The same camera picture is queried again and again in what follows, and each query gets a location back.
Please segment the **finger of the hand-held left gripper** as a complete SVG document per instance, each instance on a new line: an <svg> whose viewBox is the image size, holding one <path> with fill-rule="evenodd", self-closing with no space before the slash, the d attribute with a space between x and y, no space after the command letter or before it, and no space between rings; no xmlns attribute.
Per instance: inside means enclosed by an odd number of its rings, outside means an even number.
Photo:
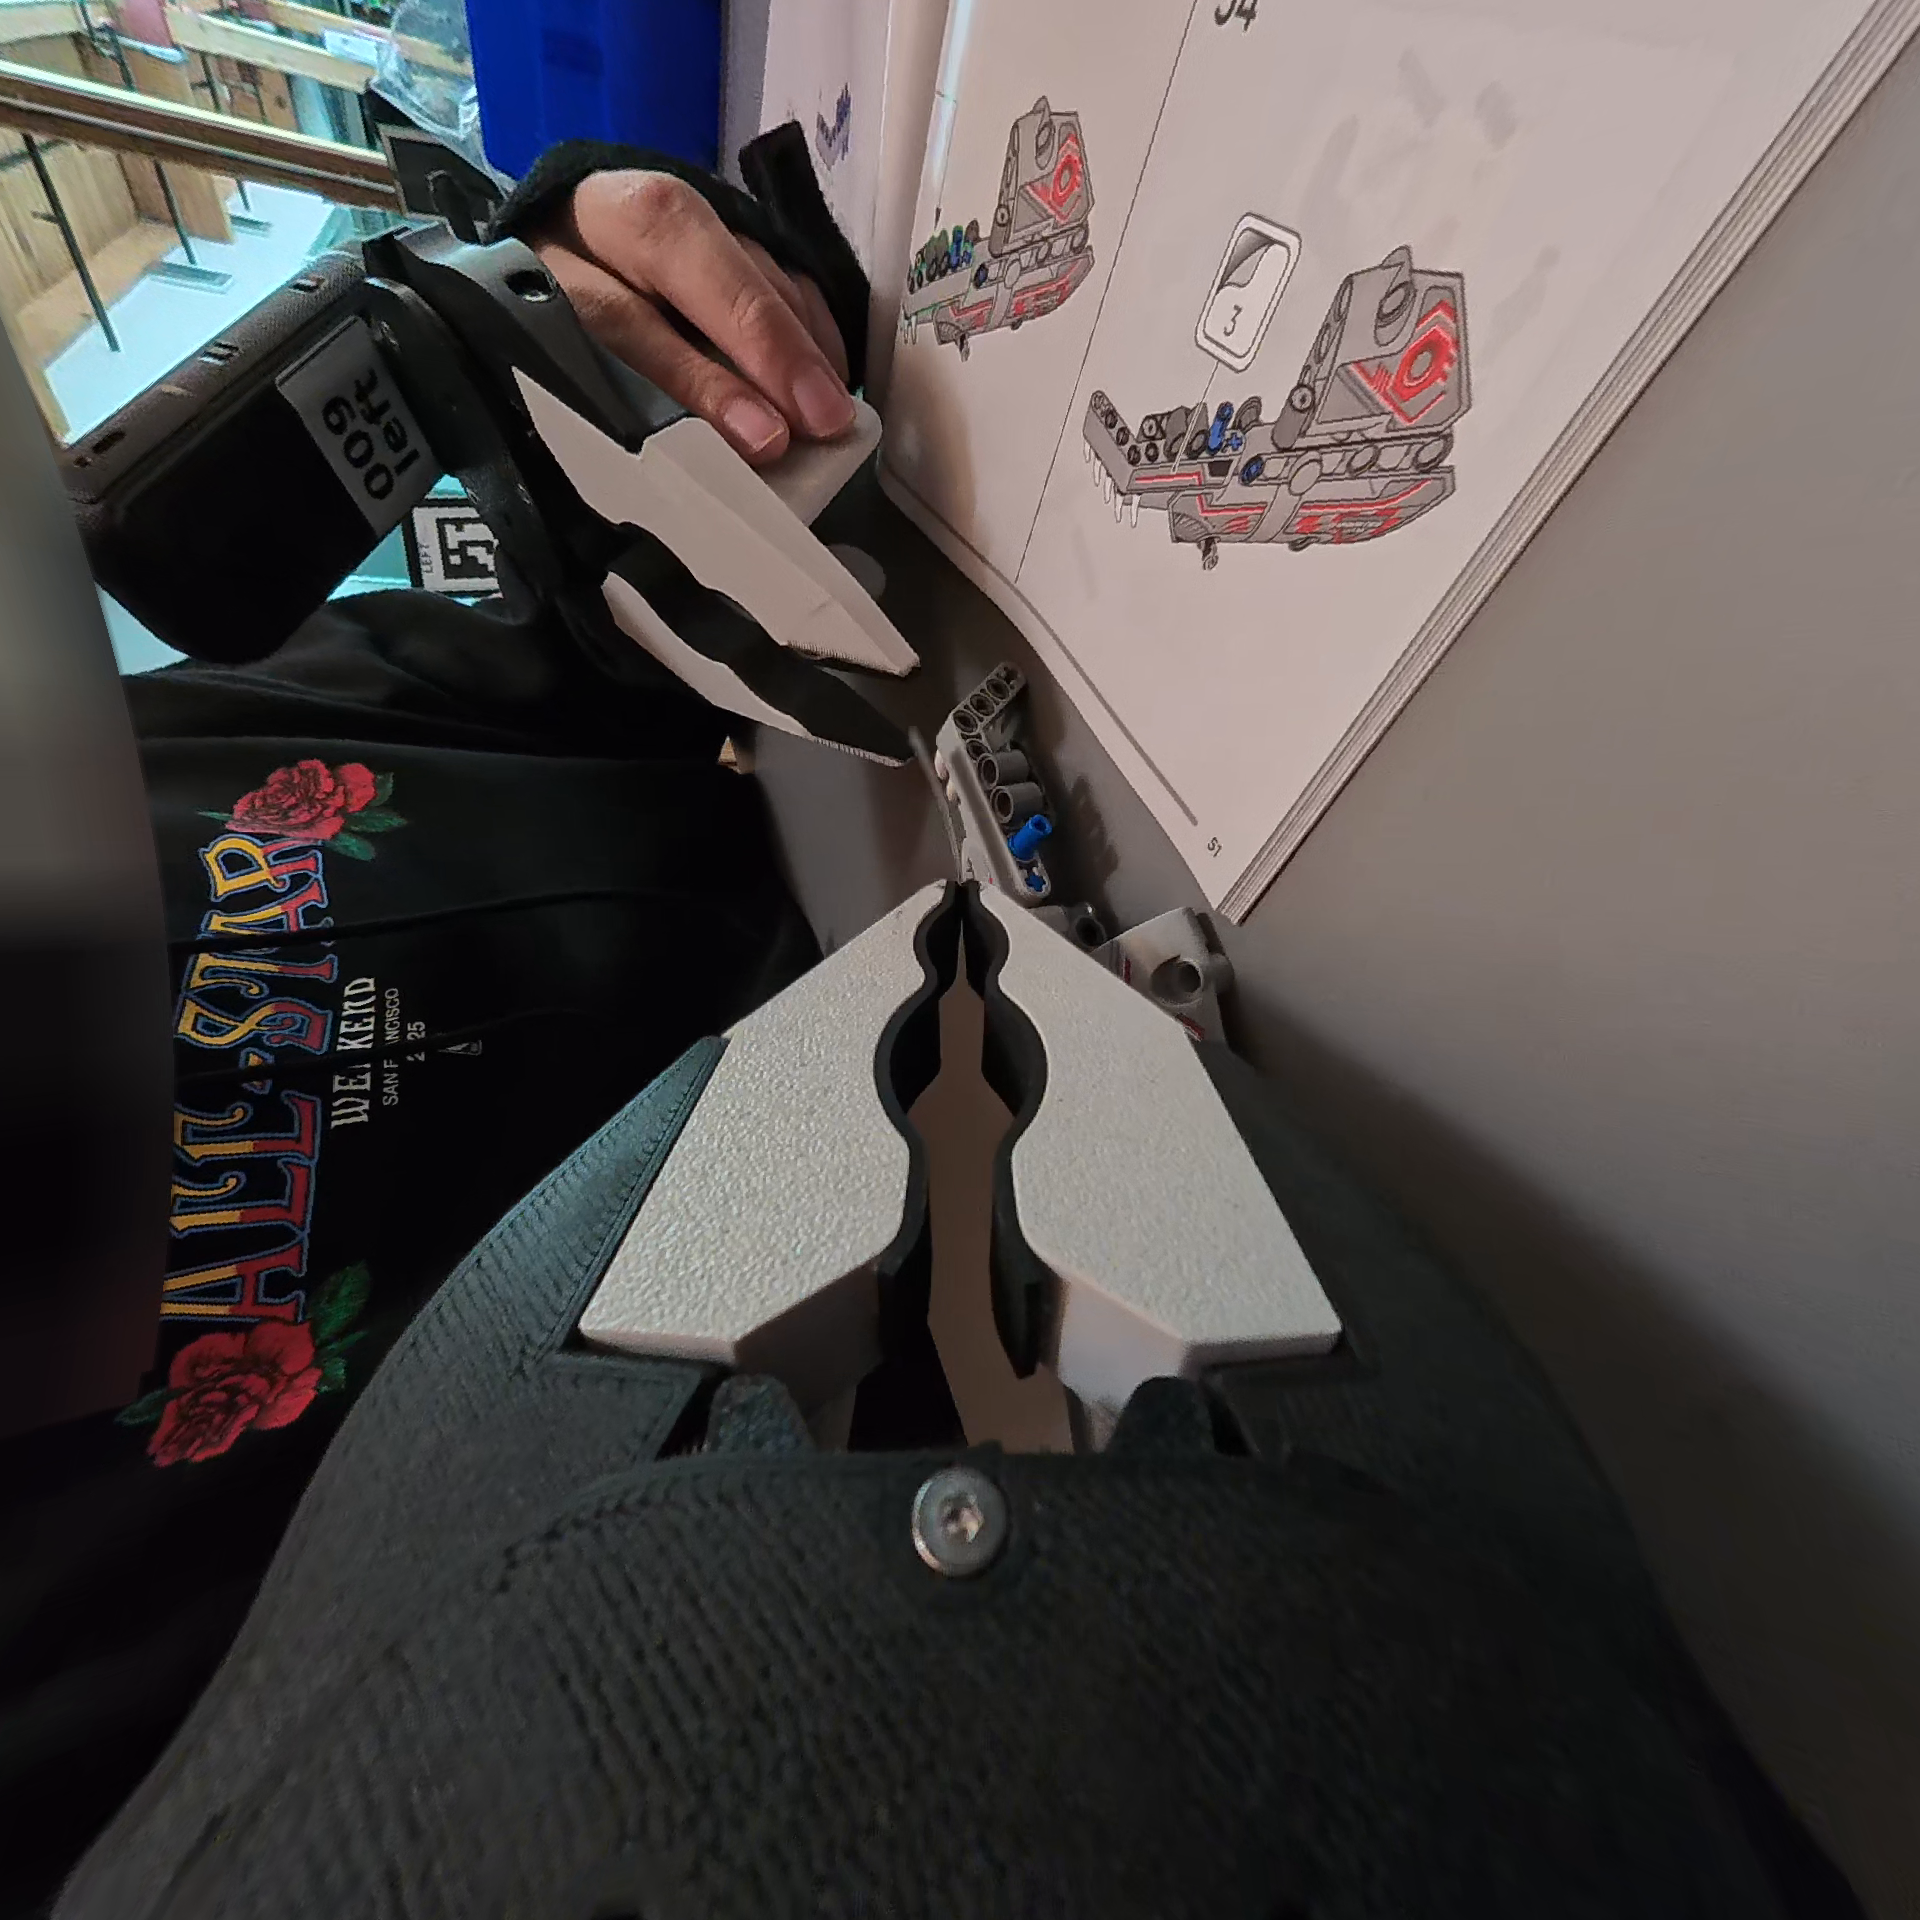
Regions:
<svg viewBox="0 0 1920 1920"><path fill-rule="evenodd" d="M671 420L627 451L527 373L516 383L541 445L592 514L650 533L790 655L884 678L919 669L870 593L812 533L880 445L880 416L864 400L854 400L849 434L750 468L708 420Z"/></svg>
<svg viewBox="0 0 1920 1920"><path fill-rule="evenodd" d="M692 634L692 614L674 629L622 576L609 576L603 595L613 627L713 709L881 768L914 760L898 726L826 669L783 648L732 602L692 589L697 613L713 614Z"/></svg>

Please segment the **blue plastic bin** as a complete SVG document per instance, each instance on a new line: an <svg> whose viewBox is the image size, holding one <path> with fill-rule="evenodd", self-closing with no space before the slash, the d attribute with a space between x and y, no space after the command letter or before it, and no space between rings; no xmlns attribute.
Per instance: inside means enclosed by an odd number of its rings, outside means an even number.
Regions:
<svg viewBox="0 0 1920 1920"><path fill-rule="evenodd" d="M492 170L517 177L567 139L715 168L718 3L467 3L464 12Z"/></svg>

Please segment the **clear plastic bag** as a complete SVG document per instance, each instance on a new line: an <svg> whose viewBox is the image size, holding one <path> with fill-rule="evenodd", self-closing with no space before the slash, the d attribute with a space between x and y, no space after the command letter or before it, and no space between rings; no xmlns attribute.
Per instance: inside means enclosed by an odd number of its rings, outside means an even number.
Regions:
<svg viewBox="0 0 1920 1920"><path fill-rule="evenodd" d="M424 134L446 142L475 139L478 91L464 12L398 12L378 55L371 91Z"/></svg>

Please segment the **metal railing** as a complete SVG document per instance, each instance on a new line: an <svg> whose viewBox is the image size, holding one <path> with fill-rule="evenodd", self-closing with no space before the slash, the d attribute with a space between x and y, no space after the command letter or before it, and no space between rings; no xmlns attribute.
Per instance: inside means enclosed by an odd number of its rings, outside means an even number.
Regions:
<svg viewBox="0 0 1920 1920"><path fill-rule="evenodd" d="M221 177L307 190L340 206L402 206L399 184L378 151L322 142L9 60L2 62L2 128Z"/></svg>

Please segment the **grey desk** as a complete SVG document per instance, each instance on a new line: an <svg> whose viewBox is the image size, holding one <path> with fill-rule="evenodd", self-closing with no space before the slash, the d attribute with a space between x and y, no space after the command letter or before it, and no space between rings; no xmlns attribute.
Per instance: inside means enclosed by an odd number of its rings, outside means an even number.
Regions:
<svg viewBox="0 0 1920 1920"><path fill-rule="evenodd" d="M837 537L905 726L1019 661L1070 885L1212 906L897 500ZM1234 1044L1528 1336L1744 1741L1915 1917L1916 38L1222 919Z"/></svg>

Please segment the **grey toy beam assembly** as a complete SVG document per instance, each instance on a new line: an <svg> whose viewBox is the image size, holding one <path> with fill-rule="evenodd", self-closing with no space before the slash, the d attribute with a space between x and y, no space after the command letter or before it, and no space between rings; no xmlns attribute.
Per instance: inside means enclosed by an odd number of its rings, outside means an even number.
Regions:
<svg viewBox="0 0 1920 1920"><path fill-rule="evenodd" d="M1052 903L1043 863L1060 809L1018 734L1026 678L997 662L938 726L933 771L957 831L962 877L1026 909Z"/></svg>

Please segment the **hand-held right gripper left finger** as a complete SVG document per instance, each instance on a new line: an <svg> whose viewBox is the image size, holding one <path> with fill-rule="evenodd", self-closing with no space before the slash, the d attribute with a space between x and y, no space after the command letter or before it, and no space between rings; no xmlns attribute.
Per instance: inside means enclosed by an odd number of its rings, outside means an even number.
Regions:
<svg viewBox="0 0 1920 1920"><path fill-rule="evenodd" d="M869 1374L909 1147L880 1039L925 985L925 885L732 1025L580 1316L601 1350L739 1374Z"/></svg>

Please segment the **open instruction booklet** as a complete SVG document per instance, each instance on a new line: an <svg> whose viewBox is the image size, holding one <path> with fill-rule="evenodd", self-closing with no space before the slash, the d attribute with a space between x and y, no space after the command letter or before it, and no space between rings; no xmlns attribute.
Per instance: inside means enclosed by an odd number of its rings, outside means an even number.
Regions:
<svg viewBox="0 0 1920 1920"><path fill-rule="evenodd" d="M1242 917L1915 3L768 3L880 479Z"/></svg>

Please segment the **person's left hand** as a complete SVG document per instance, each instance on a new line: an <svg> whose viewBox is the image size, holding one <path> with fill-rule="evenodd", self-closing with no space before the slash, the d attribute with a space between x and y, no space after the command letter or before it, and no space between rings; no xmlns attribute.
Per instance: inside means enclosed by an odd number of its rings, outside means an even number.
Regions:
<svg viewBox="0 0 1920 1920"><path fill-rule="evenodd" d="M580 325L750 466L849 434L849 356L821 289L663 172L598 172L530 245Z"/></svg>

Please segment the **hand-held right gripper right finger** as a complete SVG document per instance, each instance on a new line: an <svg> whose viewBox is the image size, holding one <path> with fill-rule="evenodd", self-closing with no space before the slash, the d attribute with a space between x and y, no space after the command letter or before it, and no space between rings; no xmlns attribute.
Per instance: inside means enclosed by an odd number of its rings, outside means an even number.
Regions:
<svg viewBox="0 0 1920 1920"><path fill-rule="evenodd" d="M1018 1376L1046 1367L1076 1450L1143 1378L1329 1357L1339 1316L1200 1047L1069 932L967 889L995 1147L988 1274Z"/></svg>

